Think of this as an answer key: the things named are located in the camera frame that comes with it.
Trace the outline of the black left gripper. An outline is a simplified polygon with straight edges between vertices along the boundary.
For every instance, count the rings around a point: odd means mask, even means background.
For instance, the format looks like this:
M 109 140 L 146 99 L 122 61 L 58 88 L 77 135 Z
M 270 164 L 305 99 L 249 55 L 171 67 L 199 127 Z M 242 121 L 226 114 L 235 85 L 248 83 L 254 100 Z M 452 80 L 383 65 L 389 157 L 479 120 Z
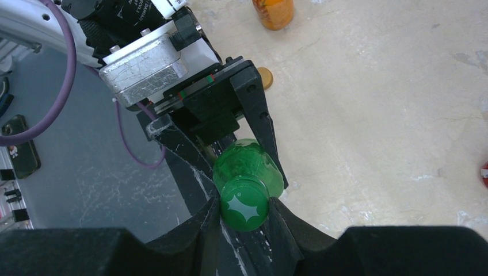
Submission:
M 163 116 L 150 122 L 146 133 L 211 179 L 211 162 L 191 137 L 210 144 L 233 133 L 239 127 L 235 116 L 242 109 L 254 137 L 276 164 L 287 188 L 261 75 L 251 60 L 240 56 L 227 61 L 214 63 L 164 92 L 154 106 L 156 114 Z

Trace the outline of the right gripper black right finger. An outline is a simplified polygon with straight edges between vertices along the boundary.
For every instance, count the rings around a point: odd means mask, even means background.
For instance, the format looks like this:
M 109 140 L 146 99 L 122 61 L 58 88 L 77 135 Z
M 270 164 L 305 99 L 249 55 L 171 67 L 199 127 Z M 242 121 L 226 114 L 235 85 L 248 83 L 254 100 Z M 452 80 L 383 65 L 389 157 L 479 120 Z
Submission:
M 349 227 L 333 238 L 269 203 L 275 275 L 486 275 L 487 241 L 457 226 Z

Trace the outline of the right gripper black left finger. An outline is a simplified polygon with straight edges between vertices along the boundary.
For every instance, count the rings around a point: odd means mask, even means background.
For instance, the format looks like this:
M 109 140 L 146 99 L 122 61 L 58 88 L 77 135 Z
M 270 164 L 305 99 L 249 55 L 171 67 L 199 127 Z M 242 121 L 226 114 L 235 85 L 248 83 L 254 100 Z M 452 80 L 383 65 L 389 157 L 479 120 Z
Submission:
M 1 234 L 2 275 L 164 275 L 164 258 L 124 228 Z

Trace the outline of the green plastic bottle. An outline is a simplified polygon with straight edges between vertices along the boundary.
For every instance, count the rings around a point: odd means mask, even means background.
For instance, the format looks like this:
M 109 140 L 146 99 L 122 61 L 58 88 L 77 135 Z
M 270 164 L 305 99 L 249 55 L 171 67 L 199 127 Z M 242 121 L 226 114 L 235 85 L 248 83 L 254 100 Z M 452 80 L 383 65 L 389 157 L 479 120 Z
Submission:
M 233 142 L 217 158 L 213 166 L 213 182 L 221 190 L 235 177 L 256 177 L 268 189 L 271 197 L 284 191 L 284 177 L 278 166 L 255 139 Z

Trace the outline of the tea bottle with yellow-red label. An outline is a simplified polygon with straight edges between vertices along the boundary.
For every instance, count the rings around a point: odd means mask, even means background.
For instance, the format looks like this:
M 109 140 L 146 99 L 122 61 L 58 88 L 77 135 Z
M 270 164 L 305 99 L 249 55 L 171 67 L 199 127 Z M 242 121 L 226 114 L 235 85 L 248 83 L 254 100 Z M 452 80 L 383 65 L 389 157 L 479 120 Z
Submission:
M 486 162 L 480 169 L 482 182 L 486 188 L 488 188 L 488 162 Z

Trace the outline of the green bottle cap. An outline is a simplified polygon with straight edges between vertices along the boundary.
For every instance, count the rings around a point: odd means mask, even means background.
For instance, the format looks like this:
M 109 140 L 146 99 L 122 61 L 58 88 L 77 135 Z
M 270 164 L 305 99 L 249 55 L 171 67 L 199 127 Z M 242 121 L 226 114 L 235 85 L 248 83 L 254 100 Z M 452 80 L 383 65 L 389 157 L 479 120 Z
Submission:
M 267 219 L 270 195 L 261 180 L 240 175 L 228 181 L 220 193 L 220 214 L 236 231 L 258 229 Z

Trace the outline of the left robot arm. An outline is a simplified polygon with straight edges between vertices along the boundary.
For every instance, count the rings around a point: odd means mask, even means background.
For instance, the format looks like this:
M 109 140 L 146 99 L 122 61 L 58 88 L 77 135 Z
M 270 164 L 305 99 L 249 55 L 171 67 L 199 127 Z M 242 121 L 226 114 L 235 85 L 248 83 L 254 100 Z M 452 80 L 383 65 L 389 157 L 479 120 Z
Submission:
M 4 147 L 31 141 L 52 125 L 82 63 L 123 107 L 145 109 L 144 102 L 152 102 L 148 139 L 205 176 L 212 175 L 206 148 L 232 136 L 241 117 L 280 163 L 257 68 L 242 57 L 222 59 L 186 1 L 2 1 L 1 37 L 67 55 L 53 106 L 31 128 L 2 136 Z

